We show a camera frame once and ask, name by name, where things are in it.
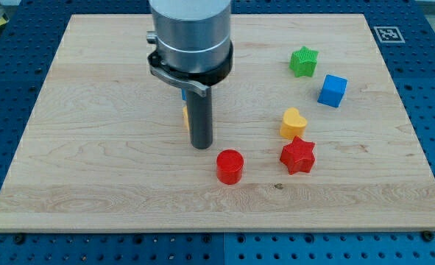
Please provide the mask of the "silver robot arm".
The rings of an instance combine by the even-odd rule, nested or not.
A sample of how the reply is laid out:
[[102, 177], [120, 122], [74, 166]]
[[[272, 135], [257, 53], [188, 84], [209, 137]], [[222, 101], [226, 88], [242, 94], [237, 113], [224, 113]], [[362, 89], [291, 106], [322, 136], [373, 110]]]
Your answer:
[[233, 67], [230, 0], [150, 0], [154, 29], [146, 40], [153, 76], [185, 97], [191, 145], [213, 143], [212, 86]]

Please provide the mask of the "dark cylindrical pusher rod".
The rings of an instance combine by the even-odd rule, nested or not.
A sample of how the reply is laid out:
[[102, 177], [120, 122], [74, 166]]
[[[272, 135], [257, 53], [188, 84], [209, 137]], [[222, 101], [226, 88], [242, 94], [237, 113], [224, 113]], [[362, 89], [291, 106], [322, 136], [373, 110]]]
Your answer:
[[207, 149], [213, 143], [212, 89], [207, 89], [205, 97], [190, 91], [185, 96], [191, 145]]

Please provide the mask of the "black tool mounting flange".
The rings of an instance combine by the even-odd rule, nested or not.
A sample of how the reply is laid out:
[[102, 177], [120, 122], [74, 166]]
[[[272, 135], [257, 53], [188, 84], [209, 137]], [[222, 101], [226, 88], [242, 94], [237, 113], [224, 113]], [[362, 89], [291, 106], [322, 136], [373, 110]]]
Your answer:
[[201, 73], [178, 71], [168, 66], [155, 50], [148, 58], [150, 73], [166, 84], [190, 91], [200, 97], [206, 97], [211, 87], [227, 77], [233, 67], [233, 43], [230, 43], [229, 53], [216, 68]]

